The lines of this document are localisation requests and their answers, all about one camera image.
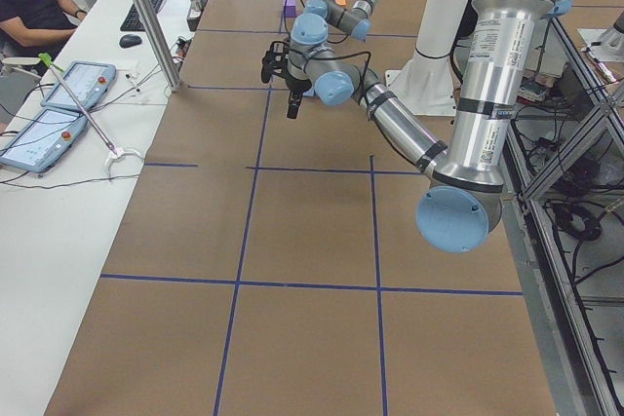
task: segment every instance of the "keyboard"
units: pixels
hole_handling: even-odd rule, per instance
[[[154,10],[158,12],[163,5],[165,0],[150,0]],[[126,19],[121,23],[121,27],[119,28],[121,31],[145,31],[143,27],[143,23],[140,22],[140,18],[138,17],[137,7],[133,5],[128,14],[126,15]]]

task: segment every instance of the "computer mouse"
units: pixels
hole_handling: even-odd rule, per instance
[[[123,49],[128,49],[132,46],[138,46],[142,42],[143,40],[140,39],[140,36],[136,36],[135,34],[124,34],[119,40],[119,46]]]

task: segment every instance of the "metal pole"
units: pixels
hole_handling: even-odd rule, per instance
[[[165,41],[165,35],[156,18],[156,12],[149,0],[133,0],[135,2],[136,10],[140,15],[141,22],[145,26],[145,32],[149,43],[154,50],[156,59],[160,64],[167,83],[169,83],[172,92],[176,91],[179,87],[180,80],[177,68],[172,61],[172,56],[167,42]]]

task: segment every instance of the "white stand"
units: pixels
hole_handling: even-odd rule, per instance
[[[386,71],[388,88],[412,114],[455,114],[448,53],[467,2],[468,0],[427,0],[416,41],[416,49],[421,54],[414,51],[413,58],[402,70]]]

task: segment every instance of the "person's arm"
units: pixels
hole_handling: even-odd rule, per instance
[[[83,20],[87,16],[87,12],[81,10],[73,0],[57,0],[58,6],[68,15]]]
[[[75,29],[30,29],[20,17],[0,21],[0,29],[25,48],[49,46],[67,41]]]

